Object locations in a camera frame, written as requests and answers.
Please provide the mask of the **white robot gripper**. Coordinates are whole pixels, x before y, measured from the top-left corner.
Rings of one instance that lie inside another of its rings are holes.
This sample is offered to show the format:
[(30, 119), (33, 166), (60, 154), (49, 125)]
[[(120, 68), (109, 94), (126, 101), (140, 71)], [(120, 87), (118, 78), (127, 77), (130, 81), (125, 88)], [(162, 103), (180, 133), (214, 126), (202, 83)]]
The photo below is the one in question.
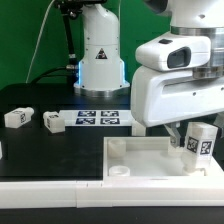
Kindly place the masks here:
[(224, 137), (224, 77), (196, 80), (192, 70), (158, 72), (141, 66), (132, 79), (130, 104), (143, 126), (165, 124), (173, 147), (184, 146), (179, 121), (215, 113), (218, 136)]

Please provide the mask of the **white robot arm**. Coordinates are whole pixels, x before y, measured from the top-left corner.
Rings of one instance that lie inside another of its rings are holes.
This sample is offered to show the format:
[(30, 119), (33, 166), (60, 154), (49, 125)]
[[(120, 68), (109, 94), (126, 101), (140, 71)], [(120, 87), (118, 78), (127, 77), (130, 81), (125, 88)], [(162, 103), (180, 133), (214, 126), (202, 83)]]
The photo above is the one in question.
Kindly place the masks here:
[(131, 90), (133, 118), (144, 127), (224, 112), (224, 0), (143, 0), (170, 18), (134, 27), (142, 33), (130, 83), (120, 58), (118, 18), (100, 4), (83, 7), (84, 57), (74, 83), (78, 94), (111, 97)]

